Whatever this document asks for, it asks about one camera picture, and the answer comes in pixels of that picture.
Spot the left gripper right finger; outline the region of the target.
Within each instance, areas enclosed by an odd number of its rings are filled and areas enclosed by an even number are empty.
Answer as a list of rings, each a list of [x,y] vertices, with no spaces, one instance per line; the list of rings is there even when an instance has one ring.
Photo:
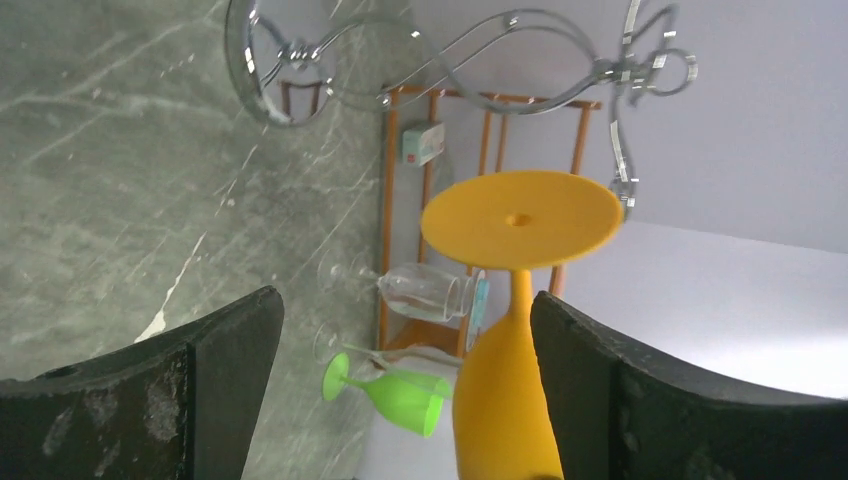
[[[569,479],[843,479],[847,404],[728,377],[542,292],[530,325]]]

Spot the orange plastic goblet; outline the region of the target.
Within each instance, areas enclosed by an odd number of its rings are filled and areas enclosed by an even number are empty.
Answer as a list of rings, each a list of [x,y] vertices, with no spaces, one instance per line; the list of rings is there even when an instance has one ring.
[[[623,209],[604,185],[561,172],[563,188],[587,181],[581,199],[555,200],[564,228],[554,233],[551,262],[580,258],[606,243],[619,229]],[[448,259],[460,253],[433,239],[437,227],[421,216],[427,243]],[[534,349],[530,315],[535,290],[530,271],[510,276],[506,314],[485,330],[465,356],[455,383],[452,422],[458,475],[462,479],[559,479],[563,475]]]

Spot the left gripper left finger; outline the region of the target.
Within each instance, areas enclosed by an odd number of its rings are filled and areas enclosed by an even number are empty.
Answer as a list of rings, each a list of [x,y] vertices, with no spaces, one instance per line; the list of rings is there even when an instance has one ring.
[[[200,319],[1,383],[5,479],[238,479],[285,315],[262,287]]]

